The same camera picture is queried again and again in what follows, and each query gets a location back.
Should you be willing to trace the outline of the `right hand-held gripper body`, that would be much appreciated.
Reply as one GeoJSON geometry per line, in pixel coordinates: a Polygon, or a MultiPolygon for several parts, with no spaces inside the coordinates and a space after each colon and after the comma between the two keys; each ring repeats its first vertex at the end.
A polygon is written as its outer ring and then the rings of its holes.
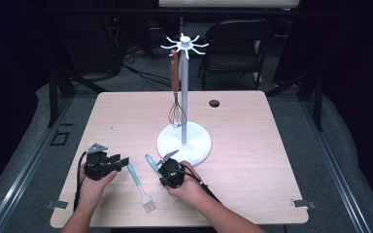
{"type": "Polygon", "coordinates": [[[158,161],[157,165],[158,174],[160,175],[160,182],[164,186],[170,186],[172,188],[178,188],[182,185],[185,179],[185,168],[172,156],[175,155],[178,150],[167,153],[161,160],[158,161]]]}

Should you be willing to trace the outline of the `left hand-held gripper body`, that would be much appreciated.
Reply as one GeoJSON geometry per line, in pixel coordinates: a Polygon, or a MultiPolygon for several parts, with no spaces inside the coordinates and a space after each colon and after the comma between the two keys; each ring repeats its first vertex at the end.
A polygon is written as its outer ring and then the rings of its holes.
{"type": "Polygon", "coordinates": [[[92,180],[99,181],[115,170],[106,149],[107,147],[94,143],[85,152],[85,175],[92,180]]]}

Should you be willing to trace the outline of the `teal handle basting brush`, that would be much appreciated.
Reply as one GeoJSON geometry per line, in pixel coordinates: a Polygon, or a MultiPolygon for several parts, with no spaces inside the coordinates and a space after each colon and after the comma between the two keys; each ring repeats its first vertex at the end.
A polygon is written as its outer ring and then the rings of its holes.
{"type": "Polygon", "coordinates": [[[139,178],[137,176],[137,173],[131,163],[127,165],[128,171],[135,182],[136,186],[138,187],[138,190],[141,194],[141,204],[145,210],[145,212],[148,214],[156,209],[156,205],[153,201],[153,199],[148,195],[144,188],[142,187],[142,184],[139,181],[139,178]]]}

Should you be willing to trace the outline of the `teal handle white spatula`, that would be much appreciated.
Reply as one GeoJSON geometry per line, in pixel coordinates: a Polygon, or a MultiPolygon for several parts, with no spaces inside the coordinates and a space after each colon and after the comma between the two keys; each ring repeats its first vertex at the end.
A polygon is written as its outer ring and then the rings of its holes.
{"type": "MultiPolygon", "coordinates": [[[[149,165],[150,165],[150,166],[152,167],[152,169],[154,170],[154,172],[156,173],[156,175],[158,176],[158,178],[159,178],[159,179],[162,178],[162,176],[161,176],[160,173],[158,172],[158,167],[157,167],[157,165],[155,164],[153,158],[152,158],[149,154],[146,154],[146,155],[145,155],[145,158],[146,158],[147,162],[149,163],[149,165]]],[[[178,197],[171,195],[165,187],[163,187],[163,191],[166,193],[167,197],[169,198],[169,200],[170,200],[170,202],[171,202],[172,204],[179,200],[178,197]]]]}

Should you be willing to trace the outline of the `white utensil rack stand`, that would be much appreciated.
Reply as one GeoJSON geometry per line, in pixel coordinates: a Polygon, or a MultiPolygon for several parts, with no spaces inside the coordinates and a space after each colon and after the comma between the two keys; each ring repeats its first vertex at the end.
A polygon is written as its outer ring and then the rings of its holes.
{"type": "Polygon", "coordinates": [[[178,41],[167,38],[171,46],[162,46],[163,49],[170,50],[170,53],[171,50],[175,50],[179,56],[179,103],[186,114],[186,124],[175,128],[169,122],[169,125],[161,130],[156,141],[157,151],[161,157],[178,150],[172,158],[177,161],[187,161],[191,165],[201,163],[209,155],[212,147],[212,139],[208,131],[200,124],[188,120],[189,53],[193,51],[204,55],[204,52],[197,48],[207,47],[207,44],[197,45],[198,39],[198,36],[191,39],[182,33],[178,41]]]}

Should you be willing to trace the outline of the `wooden handle wire whisk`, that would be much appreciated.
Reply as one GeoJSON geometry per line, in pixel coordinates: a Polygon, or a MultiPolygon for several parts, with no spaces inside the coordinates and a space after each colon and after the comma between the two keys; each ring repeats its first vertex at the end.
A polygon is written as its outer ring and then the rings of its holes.
{"type": "Polygon", "coordinates": [[[170,124],[175,127],[181,127],[187,123],[186,114],[179,103],[180,78],[179,78],[179,56],[175,50],[170,53],[171,68],[171,89],[173,92],[174,102],[168,114],[170,124]]]}

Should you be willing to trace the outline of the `person's left hand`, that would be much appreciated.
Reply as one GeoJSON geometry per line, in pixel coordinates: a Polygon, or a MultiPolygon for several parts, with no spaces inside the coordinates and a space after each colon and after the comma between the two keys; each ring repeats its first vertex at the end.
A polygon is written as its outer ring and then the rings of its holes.
{"type": "Polygon", "coordinates": [[[117,171],[112,171],[99,181],[92,180],[85,175],[85,166],[80,168],[80,200],[77,209],[86,212],[94,212],[102,199],[105,187],[115,179],[117,171]]]}

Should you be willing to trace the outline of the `person's right hand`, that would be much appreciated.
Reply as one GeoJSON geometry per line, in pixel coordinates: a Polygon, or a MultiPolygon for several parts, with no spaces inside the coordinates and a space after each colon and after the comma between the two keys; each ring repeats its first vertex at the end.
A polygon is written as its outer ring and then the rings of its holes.
{"type": "Polygon", "coordinates": [[[180,187],[172,188],[166,186],[166,189],[171,195],[180,198],[192,208],[199,210],[205,205],[209,196],[201,187],[199,183],[201,178],[193,167],[186,161],[182,161],[181,164],[186,167],[186,171],[190,173],[191,176],[185,175],[185,179],[180,187]]]}

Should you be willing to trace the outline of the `black metal stand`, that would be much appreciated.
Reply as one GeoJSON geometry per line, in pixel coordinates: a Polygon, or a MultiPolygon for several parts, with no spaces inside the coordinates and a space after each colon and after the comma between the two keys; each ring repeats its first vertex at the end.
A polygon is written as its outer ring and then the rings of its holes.
{"type": "Polygon", "coordinates": [[[296,98],[299,101],[308,101],[311,96],[313,100],[312,118],[318,130],[322,131],[322,73],[317,70],[311,70],[303,73],[293,80],[285,81],[278,87],[266,92],[267,97],[275,96],[276,94],[290,88],[294,84],[300,83],[300,87],[296,93],[296,98]]]}
{"type": "Polygon", "coordinates": [[[101,93],[106,92],[106,89],[92,83],[83,76],[72,72],[66,68],[55,68],[49,76],[49,94],[50,94],[50,121],[49,127],[52,127],[59,117],[58,110],[58,92],[66,98],[73,98],[77,91],[72,85],[72,81],[83,84],[89,89],[101,93]]]}

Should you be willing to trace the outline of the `black folding chair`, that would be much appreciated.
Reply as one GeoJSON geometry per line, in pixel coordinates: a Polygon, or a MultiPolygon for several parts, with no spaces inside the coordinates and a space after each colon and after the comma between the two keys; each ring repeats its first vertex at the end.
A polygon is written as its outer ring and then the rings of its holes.
{"type": "Polygon", "coordinates": [[[275,35],[274,24],[267,19],[232,19],[221,21],[205,35],[205,55],[198,78],[206,88],[207,74],[256,73],[258,89],[266,50],[275,35]]]}

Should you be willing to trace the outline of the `grey metal table bracket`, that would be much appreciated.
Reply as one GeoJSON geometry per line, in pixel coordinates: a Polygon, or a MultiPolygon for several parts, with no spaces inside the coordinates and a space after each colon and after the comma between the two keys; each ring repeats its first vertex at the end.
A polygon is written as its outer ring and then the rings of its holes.
{"type": "Polygon", "coordinates": [[[291,200],[291,204],[295,208],[301,208],[305,210],[315,209],[317,207],[316,203],[314,201],[308,201],[308,200],[291,200]]]}
{"type": "Polygon", "coordinates": [[[64,201],[59,201],[59,200],[50,200],[47,204],[46,207],[49,209],[62,209],[65,210],[66,207],[68,206],[67,202],[64,201]]]}

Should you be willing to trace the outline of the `aluminium floor rail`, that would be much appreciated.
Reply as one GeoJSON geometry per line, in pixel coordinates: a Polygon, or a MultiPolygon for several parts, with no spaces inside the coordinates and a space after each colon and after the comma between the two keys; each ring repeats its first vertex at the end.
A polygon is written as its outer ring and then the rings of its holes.
{"type": "Polygon", "coordinates": [[[306,116],[309,125],[312,127],[313,132],[319,141],[323,151],[323,161],[327,170],[336,186],[337,192],[343,202],[343,205],[350,217],[350,220],[356,230],[356,233],[373,233],[366,221],[360,206],[342,172],[334,153],[325,138],[325,135],[314,122],[313,110],[308,102],[301,101],[300,107],[306,116]]]}
{"type": "Polygon", "coordinates": [[[50,103],[44,100],[39,102],[31,124],[0,176],[0,233],[3,232],[18,201],[30,184],[50,140],[72,103],[73,98],[62,99],[58,105],[58,116],[50,123],[46,115],[50,111],[50,103]]]}

